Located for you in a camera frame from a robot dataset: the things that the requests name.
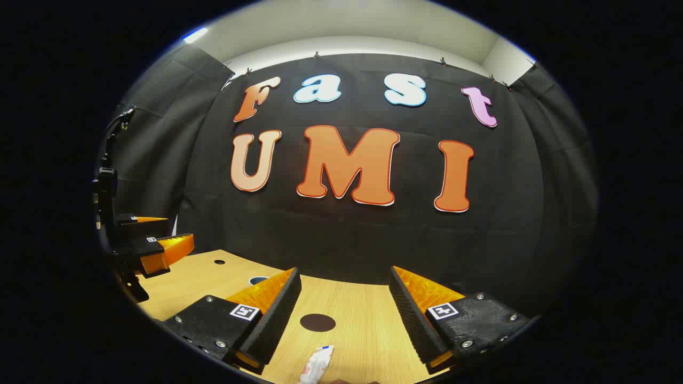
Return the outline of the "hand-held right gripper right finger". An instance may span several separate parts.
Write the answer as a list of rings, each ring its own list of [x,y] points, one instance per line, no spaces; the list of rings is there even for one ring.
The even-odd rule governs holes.
[[[390,294],[430,374],[481,365],[534,324],[491,295],[461,294],[397,266],[390,269]]]

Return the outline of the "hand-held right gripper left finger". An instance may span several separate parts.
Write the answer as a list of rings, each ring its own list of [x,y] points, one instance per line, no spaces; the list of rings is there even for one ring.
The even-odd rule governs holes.
[[[223,299],[204,296],[163,321],[179,338],[229,365],[262,374],[301,292],[290,268]]]

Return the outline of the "dark brown round coaster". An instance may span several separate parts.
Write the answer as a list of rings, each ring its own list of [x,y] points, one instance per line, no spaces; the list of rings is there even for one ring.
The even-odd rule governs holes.
[[[324,314],[305,314],[300,319],[300,325],[308,331],[327,332],[336,326],[336,321]]]

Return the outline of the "white toothpaste tube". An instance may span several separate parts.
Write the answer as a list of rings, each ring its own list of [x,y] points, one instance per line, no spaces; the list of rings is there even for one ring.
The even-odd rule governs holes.
[[[334,346],[319,347],[312,353],[297,384],[318,384],[331,362]]]

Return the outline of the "wooden desktop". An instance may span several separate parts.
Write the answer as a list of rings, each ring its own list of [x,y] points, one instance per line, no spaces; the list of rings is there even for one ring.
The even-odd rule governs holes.
[[[140,304],[149,316],[166,320],[205,295],[227,298],[249,286],[249,278],[271,277],[278,268],[224,250],[184,257],[170,272],[140,277],[149,294]],[[415,352],[388,286],[356,284],[301,276],[302,289],[271,362],[259,379],[297,384],[318,347],[334,346],[320,384],[341,379],[349,384],[416,384],[432,377]],[[336,321],[333,330],[308,331],[305,314],[324,314]]]

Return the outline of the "black backdrop cloth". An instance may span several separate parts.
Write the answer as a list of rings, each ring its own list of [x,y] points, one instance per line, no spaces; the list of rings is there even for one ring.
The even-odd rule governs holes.
[[[532,68],[511,88],[436,61],[332,54],[236,76],[173,49],[122,96],[118,212],[178,219],[225,250],[335,281],[398,266],[529,317],[590,246],[590,134]]]

